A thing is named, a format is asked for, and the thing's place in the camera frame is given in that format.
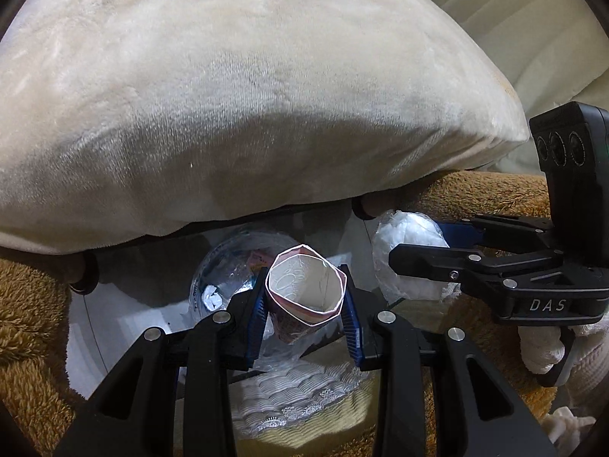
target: screw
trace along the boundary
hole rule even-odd
[[[149,342],[152,342],[153,340],[158,340],[160,337],[161,329],[156,328],[156,326],[154,326],[153,328],[148,328],[146,331],[144,331],[144,338]]]
[[[512,280],[511,278],[506,278],[503,281],[503,285],[505,285],[509,289],[515,289],[516,287],[518,287],[518,282],[516,282],[516,280]]]
[[[456,342],[460,342],[465,338],[465,331],[461,328],[451,328],[448,330],[448,337]]]
[[[381,323],[385,323],[386,325],[390,325],[395,321],[395,314],[391,311],[381,311],[376,317]]]
[[[214,320],[214,323],[218,323],[219,325],[223,323],[228,323],[230,321],[230,313],[228,311],[218,311],[214,313],[214,316],[211,317]]]

